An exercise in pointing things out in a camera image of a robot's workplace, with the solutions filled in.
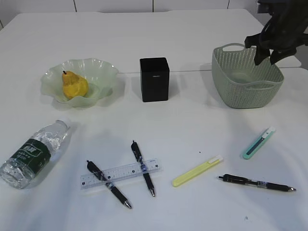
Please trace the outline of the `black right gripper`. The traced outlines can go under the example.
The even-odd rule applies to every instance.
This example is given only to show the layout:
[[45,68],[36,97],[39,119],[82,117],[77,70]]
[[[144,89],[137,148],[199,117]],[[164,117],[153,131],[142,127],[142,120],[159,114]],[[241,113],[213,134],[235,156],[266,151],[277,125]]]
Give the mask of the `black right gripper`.
[[268,13],[271,18],[262,31],[247,36],[246,48],[256,47],[254,62],[259,65],[270,56],[270,63],[296,54],[296,48],[307,46],[308,2],[306,0],[258,0],[257,12]]

